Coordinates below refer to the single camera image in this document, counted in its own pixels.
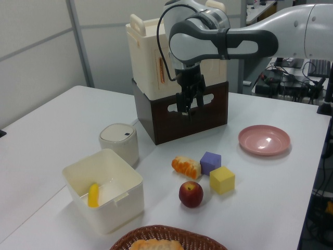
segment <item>robotic arm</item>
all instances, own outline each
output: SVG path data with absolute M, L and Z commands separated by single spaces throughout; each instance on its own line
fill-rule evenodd
M 283 9 L 251 26 L 230 29 L 226 14 L 194 0 L 173 0 L 164 7 L 164 28 L 172 65 L 182 92 L 177 108 L 189 112 L 193 98 L 202 106 L 204 59 L 296 57 L 333 59 L 333 5 Z

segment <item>pink plate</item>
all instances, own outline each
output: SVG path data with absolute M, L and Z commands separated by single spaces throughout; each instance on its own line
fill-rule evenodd
M 290 145 L 289 135 L 276 127 L 254 125 L 243 129 L 238 135 L 241 147 L 257 155 L 277 155 Z

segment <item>purple cube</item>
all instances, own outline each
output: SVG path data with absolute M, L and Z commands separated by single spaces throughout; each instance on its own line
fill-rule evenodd
M 200 160 L 201 173 L 209 176 L 210 171 L 213 171 L 221 166 L 221 156 L 206 152 Z

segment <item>floor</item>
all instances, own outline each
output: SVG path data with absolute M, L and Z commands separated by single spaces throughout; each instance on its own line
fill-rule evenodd
M 270 62 L 270 58 L 264 58 L 259 59 L 256 61 L 248 60 L 245 61 L 245 71 L 244 71 L 244 80 L 251 81 L 250 86 L 243 86 L 243 94 L 251 95 L 251 91 L 254 87 L 255 81 L 259 74 L 262 72 L 262 70 L 265 69 L 265 67 Z M 323 145 L 323 153 L 326 150 L 326 146 Z M 324 197 L 331 197 L 331 200 L 333 201 L 333 155 L 325 158 L 325 160 L 321 159 L 318 166 L 317 176 L 314 183 L 314 190 L 320 188 L 320 190 L 325 190 Z M 323 198 L 315 199 L 314 195 L 312 198 L 312 201 L 310 204 L 317 204 L 316 201 L 321 202 L 321 204 L 325 204 L 326 207 L 326 201 L 323 202 Z M 311 219 L 313 219 L 314 215 L 314 209 L 317 205 L 309 205 L 308 208 L 308 215 L 304 222 L 303 227 L 303 233 L 302 233 L 302 240 L 300 242 L 300 246 L 298 250 L 332 250 L 333 246 L 327 246 L 320 242 L 318 239 L 314 239 L 312 235 L 317 235 L 318 227 L 317 224 L 314 224 Z M 331 221 L 329 230 L 325 231 L 324 238 L 328 241 L 333 243 L 333 219 Z

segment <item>apple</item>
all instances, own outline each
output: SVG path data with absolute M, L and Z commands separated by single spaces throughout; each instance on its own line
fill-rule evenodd
M 187 181 L 183 183 L 179 189 L 179 199 L 189 208 L 200 205 L 203 198 L 203 190 L 199 183 L 195 181 Z

